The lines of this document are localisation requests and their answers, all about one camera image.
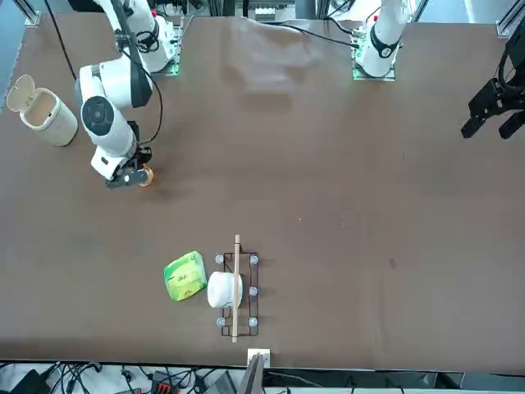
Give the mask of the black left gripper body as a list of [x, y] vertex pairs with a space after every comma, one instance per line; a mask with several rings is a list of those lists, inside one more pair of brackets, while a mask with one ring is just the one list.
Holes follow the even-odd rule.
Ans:
[[[506, 80], [504, 69], [510, 60], [514, 69], [514, 76]], [[497, 80], [500, 86], [498, 99], [501, 110], [508, 111], [521, 106], [524, 97], [524, 33], [514, 32], [504, 47], [497, 67]]]

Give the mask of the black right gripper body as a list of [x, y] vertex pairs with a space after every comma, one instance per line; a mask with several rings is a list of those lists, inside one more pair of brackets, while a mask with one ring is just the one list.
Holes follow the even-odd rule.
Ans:
[[148, 146], [137, 145], [135, 152], [121, 165], [123, 171], [138, 171], [152, 158], [153, 151]]

